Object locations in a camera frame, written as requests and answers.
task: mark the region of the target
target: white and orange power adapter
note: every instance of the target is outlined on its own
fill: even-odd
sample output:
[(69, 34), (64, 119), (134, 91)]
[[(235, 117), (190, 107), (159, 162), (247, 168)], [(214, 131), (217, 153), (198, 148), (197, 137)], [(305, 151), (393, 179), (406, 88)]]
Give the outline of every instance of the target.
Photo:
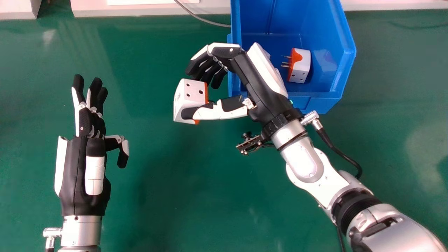
[(281, 67), (288, 68), (289, 82), (305, 83), (311, 67), (311, 52), (304, 49), (293, 48), (288, 62), (282, 62)]

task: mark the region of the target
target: green tabletop surface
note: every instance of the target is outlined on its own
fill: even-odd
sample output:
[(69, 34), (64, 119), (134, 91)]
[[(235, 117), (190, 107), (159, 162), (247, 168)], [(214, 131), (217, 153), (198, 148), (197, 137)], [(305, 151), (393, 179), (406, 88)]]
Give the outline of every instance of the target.
[[(448, 10), (346, 16), (358, 54), (321, 121), (378, 198), (448, 245)], [(275, 149), (236, 150), (257, 123), (172, 121), (189, 59), (229, 32), (186, 15), (75, 19), (66, 1), (43, 4), (37, 20), (1, 21), (0, 251), (43, 251), (42, 230), (62, 225), (54, 167), (57, 137), (74, 134), (74, 74), (102, 78), (108, 134), (130, 145), (126, 169), (117, 151), (108, 157), (103, 251), (339, 251), (335, 227)], [(227, 79), (210, 91), (226, 95)], [(310, 135), (336, 169), (355, 173)]]

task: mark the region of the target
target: robotic hand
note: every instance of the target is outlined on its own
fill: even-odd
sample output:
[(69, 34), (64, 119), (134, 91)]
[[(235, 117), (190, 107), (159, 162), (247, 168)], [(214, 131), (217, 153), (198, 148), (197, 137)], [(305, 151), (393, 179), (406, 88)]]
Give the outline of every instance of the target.
[(55, 192), (58, 195), (64, 223), (62, 228), (43, 231), (47, 238), (45, 252), (54, 252), (56, 237), (61, 237), (59, 252), (99, 252), (101, 221), (111, 193), (104, 175), (107, 151), (119, 149), (117, 165), (125, 168), (129, 143), (123, 136), (106, 136), (103, 103), (108, 91), (95, 78), (84, 98), (84, 79), (75, 75), (72, 97), (75, 107), (76, 135), (68, 141), (59, 137), (56, 157)]
[[(261, 134), (243, 135), (245, 142), (237, 149), (247, 155), (260, 147), (275, 146), (286, 161), (291, 182), (317, 200), (356, 252), (445, 252), (430, 231), (382, 203), (357, 180), (361, 175), (359, 164), (332, 144), (315, 111), (302, 115), (293, 108), (282, 78), (269, 58), (258, 43), (247, 52), (237, 44), (206, 45), (191, 58), (185, 71), (194, 80), (182, 79), (177, 87), (174, 121), (198, 124), (200, 120), (248, 115), (259, 122)], [(248, 91), (247, 98), (209, 101), (207, 83), (218, 88), (227, 71), (238, 75)], [(327, 156), (314, 148), (306, 125), (312, 125), (333, 151), (358, 168), (357, 178), (332, 167)]]

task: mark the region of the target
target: blue plastic bin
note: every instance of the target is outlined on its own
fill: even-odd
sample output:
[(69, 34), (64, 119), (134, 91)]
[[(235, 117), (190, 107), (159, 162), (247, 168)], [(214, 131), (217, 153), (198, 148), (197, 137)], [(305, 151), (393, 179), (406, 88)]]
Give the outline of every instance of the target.
[[(339, 0), (232, 0), (232, 33), (228, 43), (248, 50), (258, 42), (279, 69), (290, 100), (308, 113), (326, 113), (344, 92), (356, 55), (355, 43)], [(304, 84), (286, 81), (280, 67), (291, 48), (311, 51)], [(236, 74), (229, 73), (229, 96), (247, 95)]]

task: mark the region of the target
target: gray cable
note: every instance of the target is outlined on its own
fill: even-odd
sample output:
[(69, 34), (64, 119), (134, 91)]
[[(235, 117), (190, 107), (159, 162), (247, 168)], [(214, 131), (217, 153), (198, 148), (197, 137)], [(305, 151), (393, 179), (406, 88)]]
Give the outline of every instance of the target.
[(191, 10), (187, 9), (187, 7), (185, 7), (183, 4), (181, 4), (179, 2), (179, 0), (174, 0), (179, 6), (182, 7), (182, 9), (184, 9), (186, 12), (188, 12), (188, 14), (190, 14), (191, 16), (193, 16), (194, 18), (201, 20), (202, 22), (214, 25), (214, 26), (220, 26), (220, 27), (226, 27), (226, 28), (230, 28), (230, 25), (226, 25), (226, 24), (221, 24), (221, 23), (217, 23), (217, 22), (213, 22), (207, 19), (204, 19), (196, 14), (194, 14), (193, 12), (191, 12)]

